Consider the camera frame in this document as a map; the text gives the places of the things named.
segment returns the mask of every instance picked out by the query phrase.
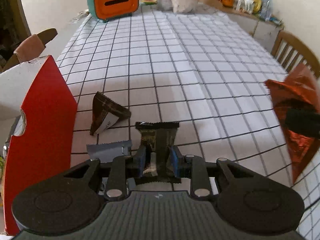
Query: wooden chair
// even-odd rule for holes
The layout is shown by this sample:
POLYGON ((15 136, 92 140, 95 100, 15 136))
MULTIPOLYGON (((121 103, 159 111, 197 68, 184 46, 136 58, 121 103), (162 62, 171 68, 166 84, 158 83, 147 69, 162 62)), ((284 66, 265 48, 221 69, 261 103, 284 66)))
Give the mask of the wooden chair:
MULTIPOLYGON (((53 38, 55 36, 57 36, 57 30, 52 28, 52 29, 47 29, 44 30, 43 32, 38 33, 38 37, 40 38, 40 40, 42 41, 43 45, 46 45, 49 41, 52 41, 53 38)), ((16 65, 20 64, 18 57, 16 54, 13 54, 9 60, 7 61, 7 63, 4 65, 4 68, 2 70, 2 72, 8 70, 9 68, 12 68, 16 65)))
POLYGON ((279 31, 271 55, 287 72, 290 72, 296 65, 304 63, 316 78, 320 76, 320 63, 317 57, 307 45, 289 32, 279 31))

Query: black slot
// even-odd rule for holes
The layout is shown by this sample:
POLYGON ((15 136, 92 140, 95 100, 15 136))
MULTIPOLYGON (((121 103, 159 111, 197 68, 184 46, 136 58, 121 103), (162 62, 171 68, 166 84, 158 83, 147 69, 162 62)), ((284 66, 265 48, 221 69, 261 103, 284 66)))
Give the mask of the black slot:
POLYGON ((129 0, 112 0, 112 1, 109 1, 109 2, 105 2, 104 5, 105 6, 108 6, 108 5, 114 5, 114 4, 117 4, 117 3, 122 3, 122 2, 127 2, 129 0))

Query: white checkered tablecloth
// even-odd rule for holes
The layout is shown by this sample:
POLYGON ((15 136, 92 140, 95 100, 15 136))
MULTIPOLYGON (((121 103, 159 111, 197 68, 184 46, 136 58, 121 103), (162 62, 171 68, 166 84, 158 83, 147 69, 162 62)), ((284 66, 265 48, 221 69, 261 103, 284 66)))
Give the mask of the white checkered tablecloth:
MULTIPOLYGON (((292 186, 291 160, 263 83, 282 81, 286 72, 226 14, 199 8, 175 15, 144 6, 108 23, 90 15, 84 20, 57 60, 78 102, 72 165, 88 159, 86 144, 130 139, 136 150, 136 121, 179 121, 175 144, 182 154, 207 162, 228 158, 292 186), (97 91, 128 107, 132 117, 90 136, 97 91)), ((306 207, 320 196, 319 164, 318 153, 293 185, 306 207)), ((188 183, 173 188, 188 189, 188 183)), ((298 230, 319 239, 319 204, 305 212, 298 230)))

